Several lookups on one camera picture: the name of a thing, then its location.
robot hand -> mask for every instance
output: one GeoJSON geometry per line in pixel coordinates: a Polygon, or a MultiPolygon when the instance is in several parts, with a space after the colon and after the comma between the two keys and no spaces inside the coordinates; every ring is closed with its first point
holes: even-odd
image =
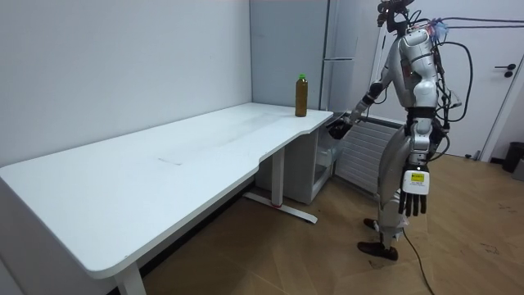
{"type": "Polygon", "coordinates": [[[413,166],[407,164],[404,167],[404,179],[400,187],[399,214],[406,212],[410,217],[418,216],[418,204],[420,213],[426,214],[427,195],[429,193],[429,170],[427,166],[413,166]]]}
{"type": "Polygon", "coordinates": [[[343,139],[348,131],[350,131],[353,124],[350,121],[349,114],[344,114],[342,117],[334,120],[332,123],[326,125],[326,128],[334,139],[343,139]]]}

robot leg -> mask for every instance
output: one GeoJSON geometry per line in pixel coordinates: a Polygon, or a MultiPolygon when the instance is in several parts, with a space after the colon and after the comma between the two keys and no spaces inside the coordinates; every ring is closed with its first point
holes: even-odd
{"type": "Polygon", "coordinates": [[[404,228],[404,215],[399,214],[400,181],[403,176],[404,164],[410,154],[409,138],[404,134],[404,126],[397,130],[387,144],[379,166],[378,174],[378,206],[377,227],[381,242],[358,244],[360,251],[373,256],[384,257],[393,261],[398,259],[398,253],[391,246],[393,238],[404,228]]]}

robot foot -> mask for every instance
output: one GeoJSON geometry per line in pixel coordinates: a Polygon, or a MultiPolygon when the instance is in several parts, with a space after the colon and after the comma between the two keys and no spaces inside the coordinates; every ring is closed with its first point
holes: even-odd
{"type": "Polygon", "coordinates": [[[376,230],[375,229],[376,224],[377,224],[377,220],[372,220],[370,218],[364,218],[364,225],[366,225],[370,229],[376,230]]]}
{"type": "Polygon", "coordinates": [[[396,249],[394,247],[386,249],[382,243],[359,242],[357,244],[357,248],[371,256],[382,257],[391,261],[399,260],[399,253],[396,251],[396,249]]]}

trash can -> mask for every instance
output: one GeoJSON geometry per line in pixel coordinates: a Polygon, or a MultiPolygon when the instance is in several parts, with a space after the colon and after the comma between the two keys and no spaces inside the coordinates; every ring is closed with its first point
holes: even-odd
{"type": "Polygon", "coordinates": [[[517,165],[517,169],[513,172],[513,179],[524,181],[524,159],[520,160],[517,165]]]}
{"type": "Polygon", "coordinates": [[[508,154],[502,164],[502,169],[513,173],[518,162],[524,157],[524,143],[510,143],[508,154]]]}

wooden floor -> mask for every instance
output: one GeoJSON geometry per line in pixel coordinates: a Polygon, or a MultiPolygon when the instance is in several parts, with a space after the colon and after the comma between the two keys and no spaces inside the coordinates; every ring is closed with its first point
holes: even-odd
{"type": "MultiPolygon", "coordinates": [[[[311,206],[316,225],[241,199],[145,279],[148,295],[429,294],[405,238],[396,263],[366,256],[376,205],[339,179],[311,206]]],[[[428,214],[410,219],[437,294],[524,294],[524,183],[500,166],[443,157],[431,165],[428,214]]]]}

